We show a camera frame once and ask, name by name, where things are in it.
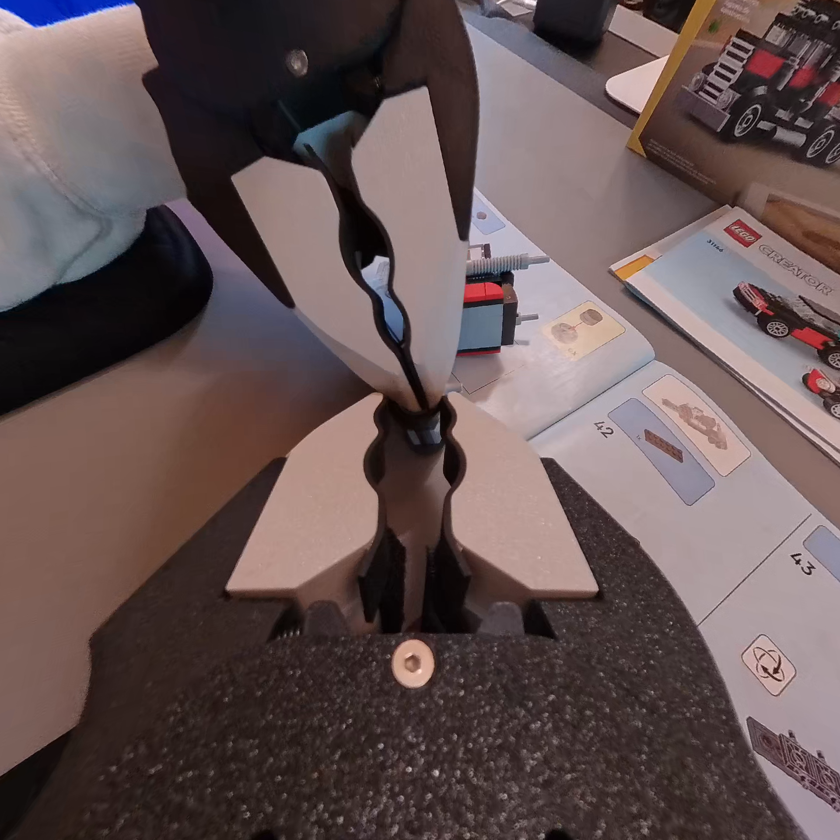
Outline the small dark lego piece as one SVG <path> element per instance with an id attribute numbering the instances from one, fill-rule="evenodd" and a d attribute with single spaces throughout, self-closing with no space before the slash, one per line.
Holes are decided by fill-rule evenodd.
<path id="1" fill-rule="evenodd" d="M 752 717 L 746 721 L 752 750 L 757 755 L 839 812 L 839 772 L 821 751 L 809 752 L 793 731 L 776 733 Z"/>

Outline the lego set box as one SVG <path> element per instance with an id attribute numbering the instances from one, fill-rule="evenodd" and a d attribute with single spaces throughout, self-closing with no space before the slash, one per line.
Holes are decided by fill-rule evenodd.
<path id="1" fill-rule="evenodd" d="M 838 50 L 838 2 L 695 2 L 628 146 L 829 264 Z"/>

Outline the red black lego vehicle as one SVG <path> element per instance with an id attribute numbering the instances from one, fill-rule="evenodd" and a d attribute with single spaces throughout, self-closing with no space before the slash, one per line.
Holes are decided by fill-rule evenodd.
<path id="1" fill-rule="evenodd" d="M 383 317 L 398 360 L 424 412 L 442 400 L 455 358 L 495 354 L 513 344 L 521 316 L 513 273 L 550 261 L 546 255 L 493 256 L 489 244 L 459 245 L 465 267 L 412 245 L 408 256 L 389 253 Z"/>

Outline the open lego instruction booklet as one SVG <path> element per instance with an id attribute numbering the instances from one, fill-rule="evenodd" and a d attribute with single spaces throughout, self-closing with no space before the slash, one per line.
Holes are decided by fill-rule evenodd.
<path id="1" fill-rule="evenodd" d="M 470 243 L 541 255 L 475 191 Z M 747 717 L 838 771 L 838 529 L 721 407 L 549 260 L 514 274 L 513 344 L 461 356 L 465 397 L 555 460 L 641 543 L 726 683 L 750 754 L 808 838 L 838 812 L 757 755 Z"/>

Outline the person's left forearm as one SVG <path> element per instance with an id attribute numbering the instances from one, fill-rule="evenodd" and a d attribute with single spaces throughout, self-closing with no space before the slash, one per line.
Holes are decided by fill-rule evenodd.
<path id="1" fill-rule="evenodd" d="M 44 27 L 2 11 L 3 311 L 108 265 L 186 196 L 143 84 L 156 66 L 136 6 Z"/>

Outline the small lego wheel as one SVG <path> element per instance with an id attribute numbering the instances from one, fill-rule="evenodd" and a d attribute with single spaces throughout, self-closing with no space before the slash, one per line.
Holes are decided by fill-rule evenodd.
<path id="1" fill-rule="evenodd" d="M 404 432 L 409 448 L 419 455 L 435 455 L 445 445 L 450 413 L 445 401 L 424 412 L 408 412 L 398 406 L 395 418 Z"/>

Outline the black box device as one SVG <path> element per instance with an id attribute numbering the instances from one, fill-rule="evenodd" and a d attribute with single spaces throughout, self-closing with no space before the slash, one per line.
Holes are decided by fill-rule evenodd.
<path id="1" fill-rule="evenodd" d="M 601 44 L 617 1 L 537 1 L 534 33 L 557 47 L 591 49 Z"/>

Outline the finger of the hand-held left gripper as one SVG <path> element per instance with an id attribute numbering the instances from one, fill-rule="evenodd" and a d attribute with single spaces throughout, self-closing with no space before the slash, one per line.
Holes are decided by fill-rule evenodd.
<path id="1" fill-rule="evenodd" d="M 263 157 L 233 177 L 234 188 L 266 245 L 299 319 L 361 379 L 390 398 L 415 398 L 356 254 L 367 219 L 392 253 L 383 227 L 364 205 L 352 142 L 299 142 L 305 164 Z"/>
<path id="2" fill-rule="evenodd" d="M 382 102 L 354 147 L 354 175 L 391 245 L 414 368 L 426 396 L 441 397 L 459 341 L 463 241 L 426 87 Z"/>

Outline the closed lego instruction booklet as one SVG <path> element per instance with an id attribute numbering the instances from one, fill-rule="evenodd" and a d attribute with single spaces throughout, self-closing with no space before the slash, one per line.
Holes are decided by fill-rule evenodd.
<path id="1" fill-rule="evenodd" d="M 836 272 L 732 206 L 610 272 L 838 463 Z"/>

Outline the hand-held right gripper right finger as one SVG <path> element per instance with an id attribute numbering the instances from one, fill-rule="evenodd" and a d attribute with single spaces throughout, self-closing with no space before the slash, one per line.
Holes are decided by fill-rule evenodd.
<path id="1" fill-rule="evenodd" d="M 440 405 L 444 497 L 440 626 L 476 627 L 499 602 L 588 600 L 599 586 L 548 470 L 518 434 L 460 394 Z"/>

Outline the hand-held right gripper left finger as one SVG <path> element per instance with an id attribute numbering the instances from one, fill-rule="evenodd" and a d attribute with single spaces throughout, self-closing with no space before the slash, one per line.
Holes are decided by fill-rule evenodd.
<path id="1" fill-rule="evenodd" d="M 397 629 L 397 537 L 379 491 L 386 401 L 372 394 L 292 449 L 226 584 L 232 597 L 335 603 L 350 625 Z"/>

